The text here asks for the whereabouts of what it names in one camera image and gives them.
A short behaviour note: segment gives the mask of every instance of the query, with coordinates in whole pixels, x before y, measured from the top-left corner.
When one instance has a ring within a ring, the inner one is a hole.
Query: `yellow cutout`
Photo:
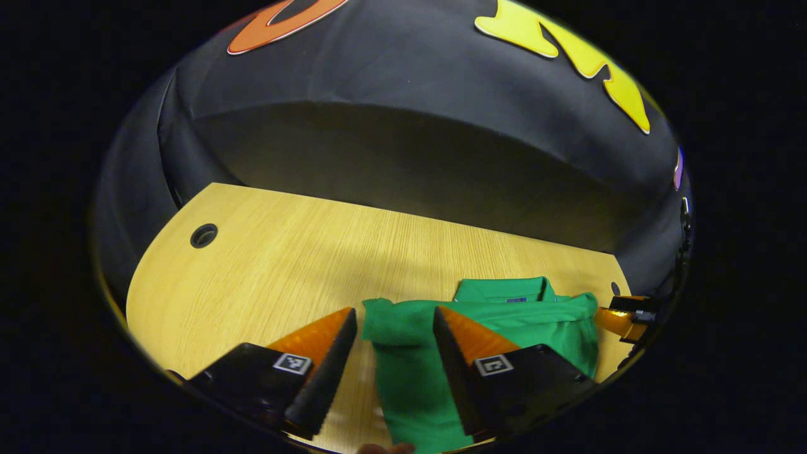
[[[538,55],[555,58],[558,56],[558,48],[544,38],[537,19],[531,10],[517,3],[499,2],[496,17],[478,17],[474,24],[481,32],[490,36],[510,41]]]
[[[597,48],[574,33],[510,0],[499,0],[495,17],[478,17],[474,24],[487,35],[527,48],[544,57],[555,58],[558,50],[544,38],[541,33],[542,25],[558,41],[563,52],[583,77],[593,78],[603,66],[608,66],[611,78],[603,82],[608,96],[642,132],[650,134],[650,121],[636,82]]]

